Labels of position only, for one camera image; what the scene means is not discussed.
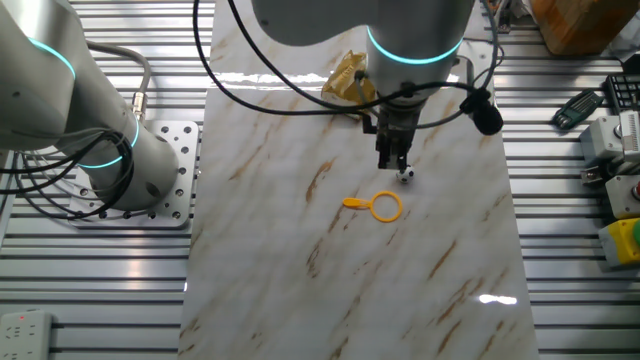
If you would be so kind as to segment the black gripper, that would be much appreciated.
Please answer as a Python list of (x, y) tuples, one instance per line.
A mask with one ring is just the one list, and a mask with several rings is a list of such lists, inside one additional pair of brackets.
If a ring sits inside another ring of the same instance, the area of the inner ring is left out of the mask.
[(408, 167), (407, 153), (411, 148), (419, 121), (419, 106), (383, 104), (374, 115), (377, 120), (378, 168), (389, 168), (390, 146), (396, 146), (398, 170), (405, 171)]

